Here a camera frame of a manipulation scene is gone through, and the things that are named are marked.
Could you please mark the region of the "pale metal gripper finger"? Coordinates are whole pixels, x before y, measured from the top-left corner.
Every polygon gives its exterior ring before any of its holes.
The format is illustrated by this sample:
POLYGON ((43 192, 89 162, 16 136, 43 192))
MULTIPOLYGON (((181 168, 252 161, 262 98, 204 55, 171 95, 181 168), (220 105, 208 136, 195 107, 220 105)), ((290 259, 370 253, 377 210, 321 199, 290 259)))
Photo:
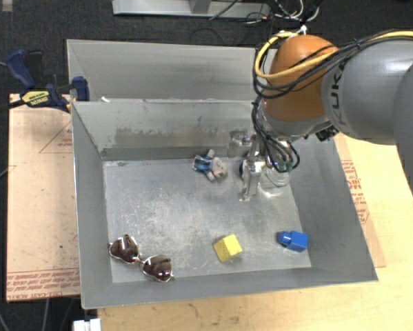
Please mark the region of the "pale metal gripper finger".
POLYGON ((248 164, 249 181, 248 195, 253 197, 257 194, 261 174, 265 167, 265 161, 251 161, 248 164))
POLYGON ((242 189, 239 194, 240 201, 247 201, 248 200, 248 186, 250 182, 250 175, 248 174, 247 165, 245 163, 241 163, 239 166, 239 174, 242 181, 242 189))

